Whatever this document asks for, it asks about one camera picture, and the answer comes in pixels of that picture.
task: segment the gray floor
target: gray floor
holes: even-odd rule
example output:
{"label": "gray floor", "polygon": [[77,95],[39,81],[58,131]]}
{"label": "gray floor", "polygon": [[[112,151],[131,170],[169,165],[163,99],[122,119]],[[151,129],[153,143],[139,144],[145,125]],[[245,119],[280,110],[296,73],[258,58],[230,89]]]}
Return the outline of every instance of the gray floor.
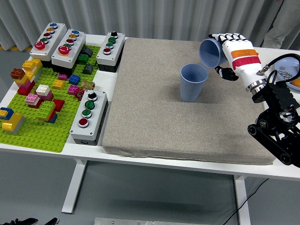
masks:
{"label": "gray floor", "polygon": [[[0,51],[1,98],[28,56]],[[92,225],[104,217],[217,225],[236,209],[232,176],[89,162],[73,215],[62,214],[74,168],[72,159],[0,152],[0,224],[59,217],[62,225]],[[262,181],[248,178],[247,193]],[[299,191],[300,182],[267,181],[249,200],[252,224],[299,224]]]}

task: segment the blue cup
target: blue cup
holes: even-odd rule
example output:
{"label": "blue cup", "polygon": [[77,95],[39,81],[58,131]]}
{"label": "blue cup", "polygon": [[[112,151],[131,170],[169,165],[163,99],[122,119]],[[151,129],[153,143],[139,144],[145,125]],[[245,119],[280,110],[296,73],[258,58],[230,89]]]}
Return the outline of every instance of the blue cup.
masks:
{"label": "blue cup", "polygon": [[208,38],[201,42],[199,55],[203,65],[210,69],[227,61],[222,50],[222,45],[213,38]]}
{"label": "blue cup", "polygon": [[208,71],[199,64],[186,64],[180,70],[180,97],[194,102],[208,78]]}

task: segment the white table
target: white table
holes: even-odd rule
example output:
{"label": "white table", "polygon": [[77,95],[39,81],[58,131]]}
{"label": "white table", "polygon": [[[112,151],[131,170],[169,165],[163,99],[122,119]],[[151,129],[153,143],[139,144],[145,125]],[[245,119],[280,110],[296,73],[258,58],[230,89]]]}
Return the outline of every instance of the white table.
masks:
{"label": "white table", "polygon": [[[101,46],[105,36],[87,35],[86,44]],[[272,59],[285,53],[300,53],[298,51],[291,50],[276,50],[276,49],[263,49],[256,48],[259,52],[259,57],[262,64],[269,63]],[[115,83],[118,73],[109,73],[97,71],[94,82],[96,83],[95,90],[103,90],[107,93],[108,101],[112,100]],[[12,100],[13,96],[17,92],[18,86],[13,83],[6,96],[0,103],[0,107],[6,107]],[[292,91],[296,100],[300,102],[300,92]],[[87,160],[121,163],[130,165],[143,165],[161,168],[171,168],[179,170],[190,170],[209,173],[221,173],[234,175],[237,205],[238,207],[246,200],[246,189],[244,179],[247,176],[282,179],[282,180],[300,180],[300,168],[293,165],[283,165],[279,160],[275,160],[272,165],[237,165],[237,164],[225,164],[225,163],[212,163],[212,162],[200,162],[189,160],[174,160],[174,159],[162,159],[162,158],[132,158],[123,157],[119,155],[110,155],[105,152],[102,146],[83,146],[78,145],[69,136],[65,147],[61,153],[48,152],[43,150],[36,150],[24,147],[17,147],[0,143],[1,151],[26,153],[42,156],[53,156],[61,158],[72,158],[76,160],[76,167],[69,186],[69,190],[62,208],[63,213],[72,213],[74,204],[77,198],[78,190],[81,184],[83,173]],[[239,211],[240,224],[250,224],[250,216],[248,211],[248,204],[246,203]]]}

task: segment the gray felt mat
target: gray felt mat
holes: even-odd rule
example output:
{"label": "gray felt mat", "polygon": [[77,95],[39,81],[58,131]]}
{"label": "gray felt mat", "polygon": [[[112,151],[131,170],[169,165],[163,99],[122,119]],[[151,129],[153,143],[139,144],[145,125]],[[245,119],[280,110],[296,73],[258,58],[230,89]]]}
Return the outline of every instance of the gray felt mat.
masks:
{"label": "gray felt mat", "polygon": [[127,39],[103,139],[107,153],[233,164],[274,161],[247,132],[263,106],[252,102],[240,79],[226,81],[209,69],[199,98],[181,100],[180,69],[202,65],[199,46]]}

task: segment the control box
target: control box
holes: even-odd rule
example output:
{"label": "control box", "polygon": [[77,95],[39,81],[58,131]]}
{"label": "control box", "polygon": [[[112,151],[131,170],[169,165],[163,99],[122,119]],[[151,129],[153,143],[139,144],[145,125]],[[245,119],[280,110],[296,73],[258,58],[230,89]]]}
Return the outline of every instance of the control box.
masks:
{"label": "control box", "polygon": [[55,49],[66,32],[64,23],[49,23],[33,46],[30,56],[41,61],[51,61]]}
{"label": "control box", "polygon": [[85,44],[86,33],[68,29],[52,55],[52,64],[72,68]]}
{"label": "control box", "polygon": [[125,43],[125,34],[109,32],[97,54],[99,70],[115,73],[118,69]]}
{"label": "control box", "polygon": [[108,108],[104,91],[86,90],[70,134],[77,144],[97,145]]}

